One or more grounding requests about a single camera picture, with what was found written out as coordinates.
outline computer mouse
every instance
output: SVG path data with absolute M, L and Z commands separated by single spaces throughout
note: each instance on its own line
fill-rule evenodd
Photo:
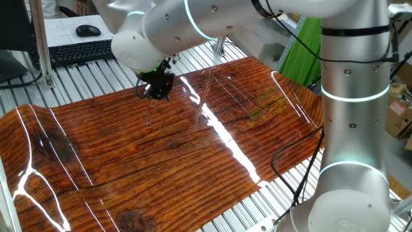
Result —
M 76 34 L 79 37 L 99 36 L 102 34 L 100 30 L 91 25 L 81 25 L 76 28 Z

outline glossy wood panel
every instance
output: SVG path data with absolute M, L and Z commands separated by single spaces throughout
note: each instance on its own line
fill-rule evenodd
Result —
M 322 114 L 318 96 L 246 58 L 176 77 L 170 102 L 128 89 L 19 106 L 0 119 L 0 154 L 24 231 L 194 231 L 274 180 L 272 155 Z

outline cardboard box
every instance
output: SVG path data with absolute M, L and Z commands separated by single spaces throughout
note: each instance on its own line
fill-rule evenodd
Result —
M 396 74 L 399 79 L 401 79 L 407 87 L 412 88 L 412 65 L 406 63 Z
M 396 94 L 389 94 L 386 132 L 394 138 L 401 139 L 412 132 L 412 110 L 408 107 L 407 103 L 398 101 Z
M 392 83 L 391 86 L 389 87 L 389 92 L 390 93 L 395 93 L 396 95 L 398 94 L 403 94 L 406 89 L 406 84 L 400 84 L 400 83 Z
M 91 0 L 87 0 L 87 1 L 77 0 L 77 14 L 79 16 L 96 14 L 95 8 L 94 8 L 93 3 L 91 2 Z

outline metal pole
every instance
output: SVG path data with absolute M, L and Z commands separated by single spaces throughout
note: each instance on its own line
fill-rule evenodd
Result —
M 219 37 L 216 40 L 216 43 L 212 45 L 212 50 L 216 55 L 220 55 L 220 56 L 225 56 L 225 41 L 226 41 L 227 36 L 222 36 Z
M 41 0 L 30 0 L 32 17 L 37 40 L 37 51 L 40 57 L 41 71 L 48 88 L 54 88 L 53 70 L 50 63 L 49 48 L 47 46 L 46 27 L 44 25 Z

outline black cable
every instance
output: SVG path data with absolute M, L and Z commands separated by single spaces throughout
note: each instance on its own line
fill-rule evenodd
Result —
M 406 64 L 406 62 L 412 57 L 412 51 L 408 52 L 404 56 L 404 60 L 391 72 L 390 79 L 394 78 L 399 70 Z
M 278 16 L 273 13 L 270 4 L 268 0 L 266 0 L 266 4 L 268 6 L 268 9 L 270 10 L 270 13 L 272 14 L 272 17 L 276 19 L 276 21 L 287 31 L 289 32 L 308 52 L 310 52 L 316 59 L 319 59 L 321 61 L 325 62 L 334 62 L 334 63 L 357 63 L 357 64 L 371 64 L 371 63 L 377 63 L 377 62 L 397 62 L 399 60 L 399 50 L 398 50 L 398 31 L 396 29 L 395 22 L 392 21 L 393 29 L 395 30 L 395 33 L 393 35 L 393 57 L 392 58 L 387 58 L 389 49 L 387 49 L 386 54 L 383 56 L 383 58 L 380 58 L 376 61 L 338 61 L 338 60 L 329 60 L 329 59 L 323 59 L 316 55 L 300 38 L 298 38 L 291 30 L 289 30 L 283 23 L 278 19 Z
M 272 160 L 270 161 L 270 166 L 272 167 L 273 171 L 276 173 L 276 175 L 282 180 L 282 182 L 288 187 L 288 189 L 295 195 L 296 192 L 295 190 L 291 187 L 291 185 L 282 177 L 282 175 L 276 170 L 274 162 L 276 160 L 276 157 L 282 153 L 283 151 L 285 151 L 286 149 L 302 142 L 303 140 L 307 139 L 308 137 L 311 137 L 312 135 L 314 135 L 315 133 L 317 133 L 318 131 L 320 131 L 323 128 L 323 126 L 321 126 L 320 128 L 318 128 L 317 130 L 311 132 L 309 135 L 302 137 L 298 140 L 296 140 L 295 142 L 285 146 L 284 148 L 282 148 L 281 150 L 279 150 L 277 153 L 275 153 L 275 155 L 272 157 Z
M 9 89 L 12 89 L 12 88 L 20 88 L 20 87 L 28 86 L 28 85 L 31 85 L 34 82 L 38 81 L 42 76 L 43 76 L 43 74 L 42 74 L 42 72 L 40 72 L 39 76 L 37 76 L 36 79 L 34 79 L 32 81 L 29 81 L 29 82 L 26 82 L 26 83 L 21 83 L 21 84 L 9 84 L 9 85 L 6 85 L 6 86 L 0 86 L 0 90 L 9 90 Z
M 306 169 L 306 173 L 304 174 L 301 183 L 299 184 L 299 186 L 298 186 L 297 189 L 296 189 L 296 192 L 295 192 L 295 194 L 294 194 L 293 202 L 292 202 L 290 208 L 289 208 L 285 213 L 283 213 L 283 214 L 274 222 L 274 224 L 277 224 L 280 220 L 282 220 L 289 212 L 291 212 L 292 208 L 297 205 L 297 201 L 298 201 L 298 199 L 299 199 L 299 195 L 301 194 L 302 189 L 304 188 L 304 186 L 306 185 L 306 183 L 307 183 L 307 181 L 308 181 L 310 169 L 312 168 L 312 166 L 313 166 L 313 164 L 314 164 L 314 162 L 315 162 L 315 160 L 316 160 L 317 153 L 319 152 L 319 150 L 321 149 L 321 146 L 322 146 L 322 142 L 323 142 L 323 139 L 324 139 L 323 126 L 321 126 L 320 128 L 318 128 L 317 130 L 315 130 L 315 131 L 312 132 L 311 134 L 303 137 L 302 139 L 299 139 L 299 140 L 297 140 L 296 142 L 293 142 L 293 143 L 292 143 L 292 144 L 294 145 L 294 144 L 296 144 L 297 142 L 301 142 L 302 140 L 305 140 L 305 139 L 307 139 L 308 137 L 314 135 L 315 133 L 317 133 L 317 132 L 318 132 L 319 130 L 321 130 L 321 129 L 322 129 L 321 137 L 319 138 L 319 142 L 317 143 L 317 146 L 316 146 L 316 149 L 315 149 L 315 151 L 314 151 L 314 154 L 312 155 L 312 158 L 311 158 L 311 160 L 310 160 L 310 162 L 309 162 L 309 166 L 308 166 L 308 168 Z
M 308 185 L 308 180 L 304 182 L 303 193 L 302 193 L 302 202 L 304 202 L 304 192 L 306 191 L 306 185 Z
M 225 41 L 225 43 L 228 43 L 228 44 L 230 44 L 230 45 L 233 45 L 233 46 L 236 46 L 236 47 L 240 48 L 238 45 L 236 45 L 236 44 L 234 44 L 234 43 L 232 43 L 232 42 Z
M 296 189 L 294 204 L 297 203 L 297 201 L 298 201 L 298 199 L 299 199 L 299 195 L 301 194 L 301 192 L 302 192 L 302 190 L 303 190 L 304 183 L 308 180 L 309 173 L 310 173 L 310 169 L 312 168 L 312 166 L 313 166 L 313 164 L 314 164 L 314 162 L 315 162 L 317 153 L 318 153 L 319 150 L 321 149 L 323 139 L 324 139 L 324 130 L 322 130 L 321 137 L 319 138 L 319 142 L 317 143 L 317 146 L 316 146 L 316 149 L 315 149 L 315 151 L 314 151 L 314 154 L 312 155 L 312 158 L 310 159 L 309 166 L 308 166 L 308 168 L 306 169 L 306 173 L 304 174 L 304 177 L 303 177 L 303 179 L 302 179 L 302 182 L 300 183 L 300 185 L 299 185 L 299 186 L 297 187 L 297 189 Z

